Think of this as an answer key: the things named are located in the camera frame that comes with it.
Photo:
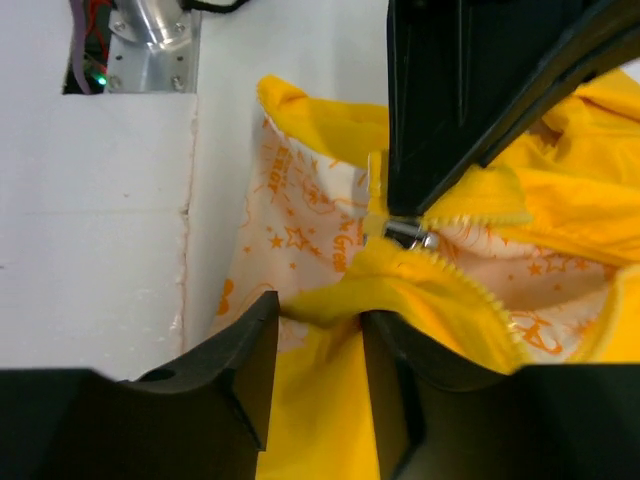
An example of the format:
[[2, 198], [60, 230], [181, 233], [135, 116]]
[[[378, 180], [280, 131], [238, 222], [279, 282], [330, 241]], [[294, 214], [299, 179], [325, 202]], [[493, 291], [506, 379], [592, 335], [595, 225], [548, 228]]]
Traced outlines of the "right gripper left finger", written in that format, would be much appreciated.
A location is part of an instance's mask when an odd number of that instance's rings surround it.
[[267, 444], [279, 301], [135, 381], [90, 369], [1, 374], [5, 479], [251, 479]]

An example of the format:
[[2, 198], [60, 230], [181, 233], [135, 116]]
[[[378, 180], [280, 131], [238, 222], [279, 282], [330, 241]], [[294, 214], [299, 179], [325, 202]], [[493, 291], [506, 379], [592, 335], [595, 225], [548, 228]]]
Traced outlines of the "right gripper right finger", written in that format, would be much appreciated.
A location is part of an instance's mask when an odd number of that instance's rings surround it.
[[399, 315], [361, 318], [384, 479], [635, 479], [635, 364], [481, 367]]

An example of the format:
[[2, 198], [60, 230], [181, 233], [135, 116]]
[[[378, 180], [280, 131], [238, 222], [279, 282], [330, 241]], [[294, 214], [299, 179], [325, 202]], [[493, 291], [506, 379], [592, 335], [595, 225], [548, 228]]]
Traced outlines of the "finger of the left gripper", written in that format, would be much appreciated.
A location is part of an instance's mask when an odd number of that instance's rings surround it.
[[389, 211], [423, 214], [585, 1], [392, 1]]
[[548, 43], [531, 51], [515, 77], [498, 116], [478, 142], [477, 163], [488, 165], [519, 134], [578, 86], [639, 58], [639, 3], [637, 1], [577, 1], [576, 10], [558, 27], [545, 18], [533, 42], [547, 35]]

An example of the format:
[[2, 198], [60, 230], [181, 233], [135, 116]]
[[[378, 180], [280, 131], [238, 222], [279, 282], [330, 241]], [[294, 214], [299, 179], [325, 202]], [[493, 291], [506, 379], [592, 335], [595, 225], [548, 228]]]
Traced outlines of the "yellow zip-up jacket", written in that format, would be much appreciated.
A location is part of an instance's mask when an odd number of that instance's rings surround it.
[[214, 328], [284, 299], [261, 479], [378, 479], [357, 316], [397, 313], [492, 372], [639, 359], [639, 87], [579, 88], [422, 220], [434, 251], [383, 238], [382, 106], [309, 97], [274, 76]]

